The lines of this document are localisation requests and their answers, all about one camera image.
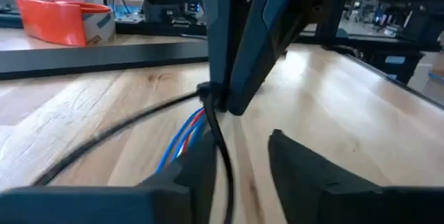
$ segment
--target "wooden table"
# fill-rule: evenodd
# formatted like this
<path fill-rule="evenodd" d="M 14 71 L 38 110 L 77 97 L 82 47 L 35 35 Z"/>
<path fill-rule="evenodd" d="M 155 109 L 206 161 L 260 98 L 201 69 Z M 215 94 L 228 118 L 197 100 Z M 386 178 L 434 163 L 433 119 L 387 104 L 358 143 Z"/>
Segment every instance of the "wooden table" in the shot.
<path fill-rule="evenodd" d="M 208 75 L 206 64 L 193 64 L 0 82 L 0 187 L 27 185 L 87 137 Z M 137 184 L 197 107 L 190 101 L 125 131 L 55 184 Z M 275 128 L 380 185 L 444 186 L 443 122 L 444 111 L 356 62 L 291 46 L 245 114 L 221 120 L 237 187 L 234 223 L 285 223 L 268 162 Z M 212 223 L 224 215 L 224 173 L 219 162 Z"/>

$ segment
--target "blue wire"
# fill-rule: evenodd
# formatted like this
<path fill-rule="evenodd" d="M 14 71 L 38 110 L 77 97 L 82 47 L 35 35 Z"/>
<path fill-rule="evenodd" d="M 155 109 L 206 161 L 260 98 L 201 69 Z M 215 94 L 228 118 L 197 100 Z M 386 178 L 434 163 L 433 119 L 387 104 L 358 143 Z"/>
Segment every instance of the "blue wire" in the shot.
<path fill-rule="evenodd" d="M 193 143 L 196 141 L 196 139 L 199 138 L 199 136 L 202 135 L 203 127 L 205 123 L 205 113 L 202 115 L 202 117 L 197 122 L 196 130 L 194 131 L 194 134 L 191 136 L 191 139 L 189 140 L 188 146 L 191 147 Z"/>
<path fill-rule="evenodd" d="M 199 110 L 196 110 L 193 114 L 191 114 L 191 116 L 189 116 L 189 118 L 185 121 L 185 123 L 183 124 L 183 126 L 179 129 L 179 132 L 173 137 L 173 140 L 171 141 L 171 143 L 168 145 L 168 148 L 166 148 L 166 152 L 165 154 L 162 156 L 162 159 L 160 160 L 159 166 L 157 167 L 157 169 L 155 170 L 156 173 L 158 173 L 159 171 L 162 170 L 162 168 L 164 167 L 165 162 L 168 159 L 169 153 L 171 152 L 171 150 L 173 149 L 174 145 L 176 144 L 176 142 L 178 141 L 179 137 L 182 135 L 182 132 L 185 130 L 185 128 L 188 127 L 189 123 L 193 120 L 193 118 L 199 113 L 199 111 L 201 111 L 202 108 L 200 108 Z"/>
<path fill-rule="evenodd" d="M 182 148 L 182 145 L 185 143 L 185 140 L 187 137 L 193 132 L 194 129 L 196 129 L 197 123 L 195 123 L 186 133 L 182 136 L 182 139 L 179 141 L 179 144 L 176 147 L 176 151 L 174 152 L 173 157 L 176 158 L 179 155 L 180 148 Z"/>

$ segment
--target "red wire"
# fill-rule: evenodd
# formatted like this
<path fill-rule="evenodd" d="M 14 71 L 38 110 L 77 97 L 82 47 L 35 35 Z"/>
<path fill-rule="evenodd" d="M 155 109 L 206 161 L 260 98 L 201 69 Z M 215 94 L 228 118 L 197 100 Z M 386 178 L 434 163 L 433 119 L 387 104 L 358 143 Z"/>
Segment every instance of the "red wire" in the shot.
<path fill-rule="evenodd" d="M 204 110 L 202 109 L 198 114 L 196 114 L 196 116 L 194 116 L 193 121 L 191 121 L 189 126 L 192 127 L 202 117 L 203 113 L 204 113 Z M 188 149 L 190 136 L 191 136 L 191 134 L 187 137 L 187 139 L 185 140 L 185 143 L 183 144 L 183 148 L 182 148 L 183 153 L 185 151 L 187 151 L 187 149 Z"/>

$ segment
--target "orange plastic tray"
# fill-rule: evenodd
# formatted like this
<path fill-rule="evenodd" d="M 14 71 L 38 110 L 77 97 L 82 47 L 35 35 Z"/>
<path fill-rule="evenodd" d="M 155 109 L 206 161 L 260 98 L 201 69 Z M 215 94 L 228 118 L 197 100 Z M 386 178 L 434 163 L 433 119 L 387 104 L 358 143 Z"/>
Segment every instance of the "orange plastic tray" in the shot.
<path fill-rule="evenodd" d="M 84 13 L 110 12 L 107 6 L 79 0 L 17 0 L 24 30 L 41 40 L 86 46 Z"/>

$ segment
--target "workbench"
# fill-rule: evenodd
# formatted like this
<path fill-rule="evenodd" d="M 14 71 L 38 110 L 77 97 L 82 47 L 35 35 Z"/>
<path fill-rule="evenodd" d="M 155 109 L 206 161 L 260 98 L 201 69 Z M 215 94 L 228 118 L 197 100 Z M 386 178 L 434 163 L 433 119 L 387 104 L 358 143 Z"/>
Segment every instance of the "workbench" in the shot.
<path fill-rule="evenodd" d="M 15 42 L 31 43 L 15 48 L 50 48 L 15 34 L 0 39 L 2 49 Z M 208 79 L 203 63 L 1 81 L 0 189 L 29 184 L 94 133 Z M 54 184 L 137 184 L 154 172 L 173 135 L 200 106 L 187 102 L 121 133 Z M 235 172 L 234 223 L 285 223 L 267 151 L 276 128 L 374 183 L 444 186 L 444 111 L 319 46 L 290 46 L 245 114 L 225 114 L 220 122 Z M 225 197 L 219 162 L 211 223 L 221 223 Z"/>

